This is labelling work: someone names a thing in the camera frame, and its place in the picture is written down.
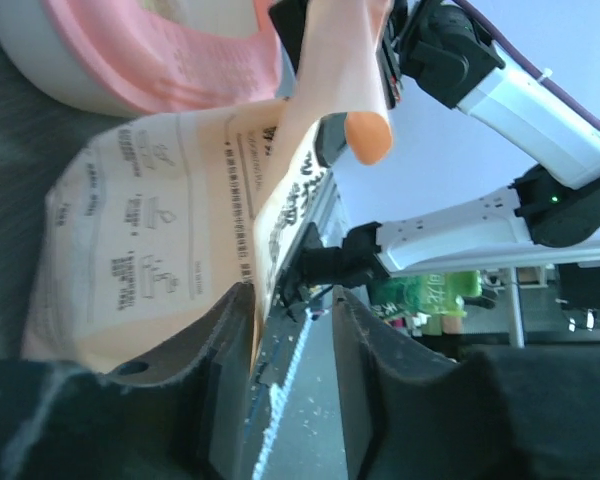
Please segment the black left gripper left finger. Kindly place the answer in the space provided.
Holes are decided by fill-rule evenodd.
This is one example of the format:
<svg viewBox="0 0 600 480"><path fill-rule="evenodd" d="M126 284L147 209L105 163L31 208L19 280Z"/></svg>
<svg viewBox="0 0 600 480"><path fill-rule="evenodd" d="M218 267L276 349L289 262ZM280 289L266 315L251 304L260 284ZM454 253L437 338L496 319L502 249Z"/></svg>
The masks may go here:
<svg viewBox="0 0 600 480"><path fill-rule="evenodd" d="M108 375L0 360L0 479L237 478L254 300L234 285Z"/></svg>

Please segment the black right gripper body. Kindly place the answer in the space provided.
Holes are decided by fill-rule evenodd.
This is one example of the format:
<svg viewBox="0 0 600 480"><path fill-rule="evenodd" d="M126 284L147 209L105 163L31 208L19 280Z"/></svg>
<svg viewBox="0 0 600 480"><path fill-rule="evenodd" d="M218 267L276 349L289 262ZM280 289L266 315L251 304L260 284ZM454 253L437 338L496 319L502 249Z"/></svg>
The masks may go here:
<svg viewBox="0 0 600 480"><path fill-rule="evenodd" d="M298 72L299 67L307 5L308 2L303 0L282 0L276 1L269 8L269 17L286 50L294 73ZM394 44L397 42L401 29L406 26L407 19L408 3L395 1L377 51L389 110L395 108L401 100L402 73L394 51Z"/></svg>

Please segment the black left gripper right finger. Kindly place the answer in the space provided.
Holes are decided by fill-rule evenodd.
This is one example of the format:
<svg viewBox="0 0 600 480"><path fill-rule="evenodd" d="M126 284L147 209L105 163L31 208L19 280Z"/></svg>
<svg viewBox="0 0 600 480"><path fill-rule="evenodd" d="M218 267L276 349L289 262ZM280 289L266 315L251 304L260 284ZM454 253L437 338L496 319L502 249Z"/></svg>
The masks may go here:
<svg viewBox="0 0 600 480"><path fill-rule="evenodd" d="M600 479L600 347L486 347L462 362L336 287L352 479Z"/></svg>

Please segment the pink cat litter bag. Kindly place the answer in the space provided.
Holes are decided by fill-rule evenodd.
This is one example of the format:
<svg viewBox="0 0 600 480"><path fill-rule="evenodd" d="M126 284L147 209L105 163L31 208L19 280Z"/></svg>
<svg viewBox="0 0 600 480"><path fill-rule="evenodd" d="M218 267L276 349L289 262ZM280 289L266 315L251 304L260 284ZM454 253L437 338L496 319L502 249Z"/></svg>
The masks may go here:
<svg viewBox="0 0 600 480"><path fill-rule="evenodd" d="M252 284L250 358L325 175L320 122L366 165L392 145L377 51L389 1L312 1L290 98L145 116L94 137L46 199L21 355L109 373Z"/></svg>

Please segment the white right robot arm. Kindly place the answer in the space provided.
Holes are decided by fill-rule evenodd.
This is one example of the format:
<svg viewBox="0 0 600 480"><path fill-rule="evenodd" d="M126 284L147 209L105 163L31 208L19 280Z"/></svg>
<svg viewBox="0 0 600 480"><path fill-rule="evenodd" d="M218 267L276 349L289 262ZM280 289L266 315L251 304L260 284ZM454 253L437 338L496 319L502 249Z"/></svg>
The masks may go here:
<svg viewBox="0 0 600 480"><path fill-rule="evenodd" d="M533 166L479 199L401 221L353 228L338 247L307 233L283 271L286 305L311 288L393 278L415 265L498 244L565 249L600 229L600 119L534 66L468 1L397 1L379 47L386 102L403 77L499 136L437 133L461 169L526 156Z"/></svg>

